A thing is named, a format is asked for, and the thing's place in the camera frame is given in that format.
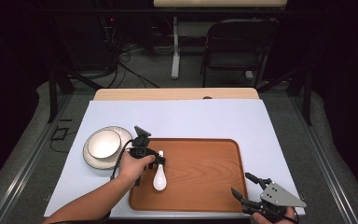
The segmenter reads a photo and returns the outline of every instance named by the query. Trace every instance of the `brown tray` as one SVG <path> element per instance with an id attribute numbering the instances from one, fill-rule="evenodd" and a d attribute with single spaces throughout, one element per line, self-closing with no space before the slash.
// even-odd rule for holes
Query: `brown tray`
<path id="1" fill-rule="evenodd" d="M 153 138 L 148 146 L 163 150 L 167 188 L 157 191 L 157 165 L 146 169 L 141 185 L 130 192 L 130 207 L 141 211 L 242 212 L 231 188 L 247 198 L 241 154 L 231 139 Z"/>

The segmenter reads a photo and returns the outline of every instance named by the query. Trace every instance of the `table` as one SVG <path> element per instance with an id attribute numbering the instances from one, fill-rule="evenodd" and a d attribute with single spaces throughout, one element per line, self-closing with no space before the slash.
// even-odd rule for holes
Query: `table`
<path id="1" fill-rule="evenodd" d="M 154 0 L 154 7 L 285 7 L 287 0 Z M 180 25 L 173 17 L 173 79 L 179 78 L 179 36 L 206 36 L 210 22 L 184 22 Z"/>
<path id="2" fill-rule="evenodd" d="M 205 96 L 213 99 L 201 100 Z M 156 138 L 231 138 L 240 146 L 245 172 L 270 177 L 298 196 L 267 109 L 255 89 L 102 89 L 89 103 L 45 217 L 109 180 L 112 171 L 88 166 L 82 150 L 92 133 L 113 124 L 127 129 L 132 136 L 136 135 L 132 128 L 135 124 Z M 248 180 L 246 185 L 249 199 L 260 201 L 262 189 Z M 111 218 L 249 217 L 243 213 L 135 211 L 128 199 L 129 193 L 112 209 Z M 297 212 L 305 214 L 303 209 Z"/>

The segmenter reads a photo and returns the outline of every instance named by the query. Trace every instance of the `metal plate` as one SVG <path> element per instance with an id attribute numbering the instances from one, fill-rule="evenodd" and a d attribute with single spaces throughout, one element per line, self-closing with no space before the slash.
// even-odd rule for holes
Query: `metal plate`
<path id="1" fill-rule="evenodd" d="M 91 139 L 91 137 L 101 131 L 114 131 L 116 133 L 118 133 L 118 135 L 120 136 L 120 140 L 121 140 L 121 146 L 119 147 L 119 149 L 110 157 L 106 157 L 106 158 L 95 158 L 93 156 L 91 156 L 91 154 L 89 153 L 89 141 Z M 120 151 L 122 149 L 122 147 L 129 141 L 132 139 L 131 134 L 118 126 L 109 126 L 109 127 L 105 127 L 102 128 L 100 130 L 98 130 L 97 132 L 95 132 L 94 134 L 92 134 L 89 139 L 87 139 L 86 143 L 83 146 L 83 158 L 86 161 L 86 163 L 96 169 L 101 169 L 101 170 L 108 170 L 108 169 L 112 169 L 115 167 L 116 165 L 116 161 L 118 158 L 118 154 L 120 154 Z M 127 145 L 127 147 L 132 147 L 132 143 L 129 143 Z"/>
<path id="2" fill-rule="evenodd" d="M 121 139 L 117 132 L 102 130 L 89 138 L 89 154 L 102 159 L 112 156 L 120 147 Z"/>

